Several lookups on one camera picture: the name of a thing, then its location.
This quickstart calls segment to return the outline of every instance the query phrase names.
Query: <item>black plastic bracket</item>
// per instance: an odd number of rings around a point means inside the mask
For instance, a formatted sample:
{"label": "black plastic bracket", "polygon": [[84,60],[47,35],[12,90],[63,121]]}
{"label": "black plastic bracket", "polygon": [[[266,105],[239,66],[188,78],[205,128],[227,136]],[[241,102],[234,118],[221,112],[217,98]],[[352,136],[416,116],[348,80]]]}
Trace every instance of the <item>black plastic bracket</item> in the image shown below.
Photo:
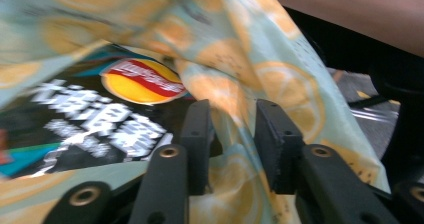
{"label": "black plastic bracket", "polygon": [[277,194],[294,194],[296,161],[305,145],[299,129],[280,106],[259,99],[254,139],[270,189]]}
{"label": "black plastic bracket", "polygon": [[424,223],[424,184],[403,182],[396,185],[392,212],[403,223]]}
{"label": "black plastic bracket", "polygon": [[209,101],[191,104],[179,142],[187,150],[190,195],[203,195],[209,185],[209,155],[214,135]]}
{"label": "black plastic bracket", "polygon": [[67,191],[47,215],[44,224],[93,224],[107,221],[110,187],[104,182],[84,182]]}
{"label": "black plastic bracket", "polygon": [[333,149],[305,146],[299,170],[304,181],[296,207],[302,223],[399,223]]}
{"label": "black plastic bracket", "polygon": [[129,224],[188,223],[187,153],[166,145],[152,155]]}

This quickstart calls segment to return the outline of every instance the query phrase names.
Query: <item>snack bag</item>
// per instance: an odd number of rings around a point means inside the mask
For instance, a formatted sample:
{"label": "snack bag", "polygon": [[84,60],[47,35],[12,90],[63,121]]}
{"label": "snack bag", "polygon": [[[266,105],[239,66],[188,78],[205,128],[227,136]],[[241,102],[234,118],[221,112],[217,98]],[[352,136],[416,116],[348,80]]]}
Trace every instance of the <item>snack bag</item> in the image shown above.
{"label": "snack bag", "polygon": [[[26,67],[12,81],[0,76],[9,101],[27,81],[33,85],[58,71],[43,68],[46,63],[70,65],[98,40],[175,58],[171,68],[185,88],[197,100],[210,100],[223,146],[223,154],[210,159],[213,193],[190,198],[192,223],[299,222],[293,198],[267,187],[253,143],[258,98],[280,105],[307,144],[336,149],[364,182],[388,190],[384,168],[337,86],[277,0],[0,0],[0,31],[0,64],[8,71]],[[5,181],[1,193],[20,191],[0,195],[0,220],[24,222],[29,213],[42,220],[72,185],[100,178],[89,170],[116,187],[111,176],[125,182],[136,175],[132,164]],[[105,167],[129,170],[128,176]],[[40,182],[55,191],[33,191]]]}
{"label": "snack bag", "polygon": [[16,178],[148,160],[179,139],[193,101],[157,60],[104,46],[2,109],[13,161],[0,172]]}

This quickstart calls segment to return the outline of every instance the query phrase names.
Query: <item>screw hole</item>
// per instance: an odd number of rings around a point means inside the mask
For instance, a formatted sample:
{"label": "screw hole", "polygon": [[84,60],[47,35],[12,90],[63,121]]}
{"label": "screw hole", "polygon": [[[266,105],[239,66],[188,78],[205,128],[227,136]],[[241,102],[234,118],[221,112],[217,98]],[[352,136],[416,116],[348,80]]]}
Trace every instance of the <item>screw hole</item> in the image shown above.
{"label": "screw hole", "polygon": [[165,215],[162,212],[153,212],[147,218],[148,224],[162,224],[165,222]]}
{"label": "screw hole", "polygon": [[99,188],[95,186],[85,187],[77,191],[76,193],[74,193],[71,196],[69,203],[72,206],[85,206],[90,204],[94,200],[96,200],[97,197],[99,197],[99,195],[100,195]]}
{"label": "screw hole", "polygon": [[169,158],[169,157],[174,157],[176,155],[178,155],[178,149],[174,147],[169,147],[160,151],[161,157]]}
{"label": "screw hole", "polygon": [[381,222],[379,221],[379,219],[367,212],[364,212],[361,214],[361,220],[366,223],[366,224],[380,224]]}
{"label": "screw hole", "polygon": [[325,148],[322,147],[314,147],[312,148],[312,153],[315,156],[319,156],[319,157],[330,157],[331,156],[331,152]]}

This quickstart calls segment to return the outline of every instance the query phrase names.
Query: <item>fabric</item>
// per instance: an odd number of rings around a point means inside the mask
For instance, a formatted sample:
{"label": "fabric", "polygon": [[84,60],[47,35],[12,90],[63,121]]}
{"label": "fabric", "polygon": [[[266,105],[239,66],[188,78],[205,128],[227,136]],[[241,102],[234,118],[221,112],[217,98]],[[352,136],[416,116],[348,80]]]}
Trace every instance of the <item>fabric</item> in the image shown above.
{"label": "fabric", "polygon": [[[0,104],[71,65],[90,44],[105,43],[99,40],[176,58],[173,68],[186,88],[210,100],[224,144],[223,155],[210,160],[214,192],[190,199],[191,223],[298,223],[293,198],[267,188],[253,143],[257,98],[280,105],[306,143],[336,149],[364,182],[388,190],[336,85],[277,0],[0,0],[0,33]],[[0,184],[0,200],[21,181]],[[0,201],[2,223],[23,222],[31,208],[43,215],[60,194],[31,193]]]}

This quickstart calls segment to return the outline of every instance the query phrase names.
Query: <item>yellow oval logo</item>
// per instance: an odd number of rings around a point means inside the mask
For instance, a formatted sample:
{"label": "yellow oval logo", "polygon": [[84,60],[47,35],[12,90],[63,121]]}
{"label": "yellow oval logo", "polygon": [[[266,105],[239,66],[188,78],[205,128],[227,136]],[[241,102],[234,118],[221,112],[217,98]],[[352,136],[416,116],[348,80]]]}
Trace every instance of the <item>yellow oval logo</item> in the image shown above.
{"label": "yellow oval logo", "polygon": [[187,93],[175,72],[151,60],[123,59],[101,75],[110,93],[138,104],[165,103]]}

